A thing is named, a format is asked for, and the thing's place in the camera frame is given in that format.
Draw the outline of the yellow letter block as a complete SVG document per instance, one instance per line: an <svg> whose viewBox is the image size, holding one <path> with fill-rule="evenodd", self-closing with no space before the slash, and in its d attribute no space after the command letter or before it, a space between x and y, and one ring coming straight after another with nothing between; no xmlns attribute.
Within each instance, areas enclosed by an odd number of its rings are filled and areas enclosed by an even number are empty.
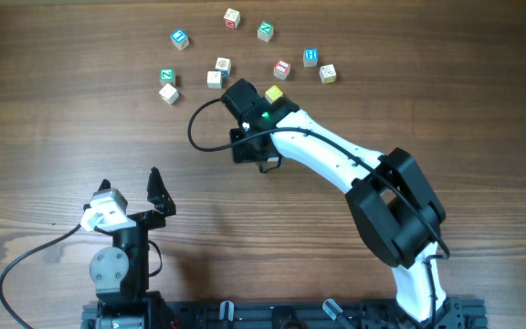
<svg viewBox="0 0 526 329"><path fill-rule="evenodd" d="M270 104L274 103L282 96L283 96L283 92L277 85L271 86L265 92L265 98Z"/></svg>

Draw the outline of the red I letter block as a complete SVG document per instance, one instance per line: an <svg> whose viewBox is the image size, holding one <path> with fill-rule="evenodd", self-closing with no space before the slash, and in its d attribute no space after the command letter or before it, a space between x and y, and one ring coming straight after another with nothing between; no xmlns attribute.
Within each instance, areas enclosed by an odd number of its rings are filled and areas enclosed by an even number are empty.
<svg viewBox="0 0 526 329"><path fill-rule="evenodd" d="M289 76L290 68L291 65L287 61L280 59L274 66L273 74L276 78L285 80Z"/></svg>

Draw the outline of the blue H letter block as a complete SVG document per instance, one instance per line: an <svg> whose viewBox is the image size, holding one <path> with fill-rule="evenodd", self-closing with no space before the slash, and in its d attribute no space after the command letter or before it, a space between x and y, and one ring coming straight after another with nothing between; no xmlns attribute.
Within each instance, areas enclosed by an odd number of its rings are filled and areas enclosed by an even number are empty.
<svg viewBox="0 0 526 329"><path fill-rule="evenodd" d="M305 68L316 67L319 60L319 51L316 48L305 48L303 50L303 66Z"/></svg>

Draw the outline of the yellow sided picture block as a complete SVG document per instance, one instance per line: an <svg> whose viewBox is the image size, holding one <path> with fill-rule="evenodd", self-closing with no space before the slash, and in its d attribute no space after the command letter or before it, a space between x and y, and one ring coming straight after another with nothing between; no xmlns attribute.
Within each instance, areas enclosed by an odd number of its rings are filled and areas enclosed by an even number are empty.
<svg viewBox="0 0 526 329"><path fill-rule="evenodd" d="M328 84L336 81L337 73L333 64L320 67L320 78L322 84Z"/></svg>

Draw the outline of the plain wooden block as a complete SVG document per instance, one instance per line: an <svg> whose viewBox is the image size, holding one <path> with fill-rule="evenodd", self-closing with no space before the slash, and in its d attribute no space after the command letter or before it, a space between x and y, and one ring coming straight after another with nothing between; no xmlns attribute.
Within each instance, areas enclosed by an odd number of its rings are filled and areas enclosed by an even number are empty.
<svg viewBox="0 0 526 329"><path fill-rule="evenodd" d="M159 95L170 105L174 104L180 96L177 88L170 83L163 85L163 87L159 90Z"/></svg>

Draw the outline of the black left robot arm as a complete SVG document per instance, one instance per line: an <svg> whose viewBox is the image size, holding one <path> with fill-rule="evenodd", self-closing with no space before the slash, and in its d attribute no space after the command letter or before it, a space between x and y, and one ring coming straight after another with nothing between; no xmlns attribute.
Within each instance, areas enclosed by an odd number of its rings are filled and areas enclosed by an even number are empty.
<svg viewBox="0 0 526 329"><path fill-rule="evenodd" d="M147 184L147 201L153 208L129 215L128 202L121 192L104 180L95 192L80 221L87 231L106 233L112 245L99 251L90 263L89 274L100 301L112 305L135 303L148 290L148 232L166 226L176 214L161 174L152 168Z"/></svg>

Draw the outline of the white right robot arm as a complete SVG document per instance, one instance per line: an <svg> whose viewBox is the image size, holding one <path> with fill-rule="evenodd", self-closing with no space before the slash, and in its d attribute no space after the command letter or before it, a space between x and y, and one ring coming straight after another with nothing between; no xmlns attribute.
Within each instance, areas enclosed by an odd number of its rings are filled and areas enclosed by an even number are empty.
<svg viewBox="0 0 526 329"><path fill-rule="evenodd" d="M448 255L440 225L446 212L414 157L351 143L316 123L296 103L269 101L239 80L221 97L256 160L275 155L309 167L345 196L365 246L392 269L400 308L436 324L446 298L437 259Z"/></svg>

